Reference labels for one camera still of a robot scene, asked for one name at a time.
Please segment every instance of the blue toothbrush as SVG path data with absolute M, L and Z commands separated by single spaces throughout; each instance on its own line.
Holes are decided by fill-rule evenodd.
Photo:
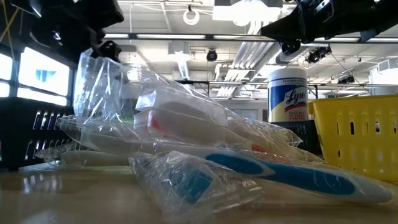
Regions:
M 342 200 L 367 203 L 386 203 L 392 200 L 390 190 L 353 173 L 262 161 L 229 149 L 192 146 L 162 149 L 171 148 L 224 165 L 240 174 L 289 184 Z

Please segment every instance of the lysol wipes container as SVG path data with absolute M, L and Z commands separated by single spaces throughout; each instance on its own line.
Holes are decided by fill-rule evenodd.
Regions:
M 300 68 L 279 69 L 268 78 L 268 122 L 308 119 L 307 76 Z

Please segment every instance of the clear plastic wrapper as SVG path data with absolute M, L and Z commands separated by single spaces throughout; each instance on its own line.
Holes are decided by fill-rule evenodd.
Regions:
M 128 166 L 126 157 L 94 151 L 77 142 L 39 150 L 36 155 L 51 166 L 85 168 L 96 166 Z
M 198 221 L 262 195 L 252 179 L 181 152 L 154 156 L 138 152 L 129 160 L 137 180 L 167 222 Z
M 132 143 L 129 150 L 161 142 L 306 158 L 301 150 L 291 148 L 300 139 L 287 129 L 238 116 L 146 67 L 90 55 L 91 50 L 81 55 L 74 102 L 76 125 L 81 129 L 79 141 L 88 147 L 101 145 L 94 139 L 103 137 Z
M 245 119 L 145 67 L 82 54 L 74 117 L 61 129 L 96 151 L 125 157 L 178 151 L 245 177 L 271 180 L 349 202 L 387 203 L 395 188 L 297 149 L 291 131 Z

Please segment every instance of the window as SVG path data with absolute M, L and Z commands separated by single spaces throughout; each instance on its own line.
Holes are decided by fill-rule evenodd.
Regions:
M 10 86 L 6 83 L 0 83 L 0 97 L 7 97 L 10 92 Z
M 8 56 L 0 54 L 0 78 L 10 80 L 12 70 L 12 59 Z
M 30 48 L 25 48 L 24 53 L 21 54 L 21 66 L 19 68 L 20 84 L 66 96 L 68 94 L 68 81 L 69 67 Z
M 237 109 L 233 109 L 232 111 L 234 111 L 235 113 L 241 115 L 244 118 L 248 118 L 248 119 L 252 119 L 252 120 L 256 120 L 258 118 L 258 110 L 237 110 Z
M 55 103 L 62 106 L 67 105 L 67 99 L 65 97 L 39 93 L 37 91 L 32 91 L 27 88 L 18 88 L 18 97 Z

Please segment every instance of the wooden table surface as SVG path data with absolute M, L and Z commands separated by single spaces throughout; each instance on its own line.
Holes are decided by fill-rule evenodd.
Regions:
M 262 202 L 203 223 L 398 223 L 395 203 L 342 203 L 282 184 L 264 182 Z M 0 173 L 0 223 L 161 223 L 129 167 L 54 170 L 33 166 Z

